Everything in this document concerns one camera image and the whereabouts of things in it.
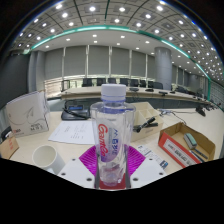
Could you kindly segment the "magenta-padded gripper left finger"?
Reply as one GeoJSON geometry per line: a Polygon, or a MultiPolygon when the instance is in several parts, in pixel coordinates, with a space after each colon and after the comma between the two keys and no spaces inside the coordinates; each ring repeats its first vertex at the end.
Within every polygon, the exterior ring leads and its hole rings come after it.
{"type": "Polygon", "coordinates": [[[71,159],[58,174],[78,186],[84,188],[95,187],[95,177],[97,174],[97,154],[96,147],[90,147],[79,158],[71,159]]]}

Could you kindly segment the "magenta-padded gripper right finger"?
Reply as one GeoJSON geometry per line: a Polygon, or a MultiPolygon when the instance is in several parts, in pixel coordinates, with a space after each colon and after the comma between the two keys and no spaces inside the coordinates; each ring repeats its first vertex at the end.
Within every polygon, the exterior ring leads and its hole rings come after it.
{"type": "Polygon", "coordinates": [[[143,187],[166,176],[167,162],[151,149],[129,147],[127,169],[131,187],[143,187]]]}

